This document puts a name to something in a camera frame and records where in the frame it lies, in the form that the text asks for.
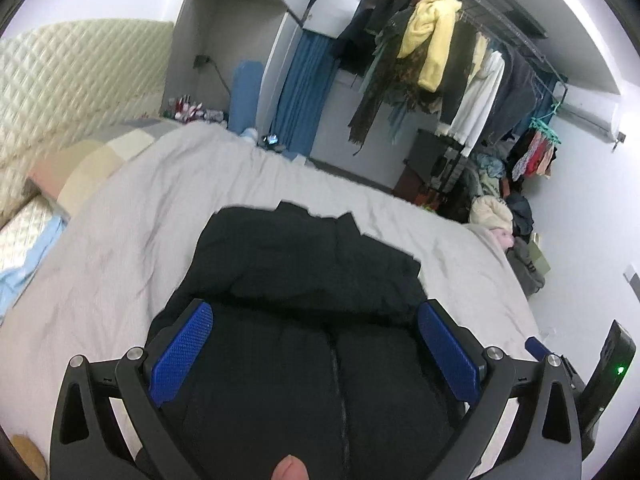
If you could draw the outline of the person's left thumb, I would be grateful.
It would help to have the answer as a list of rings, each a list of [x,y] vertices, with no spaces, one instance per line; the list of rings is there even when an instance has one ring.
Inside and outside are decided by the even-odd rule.
[[[271,480],[309,480],[305,464],[294,455],[285,456],[277,464],[271,475]]]

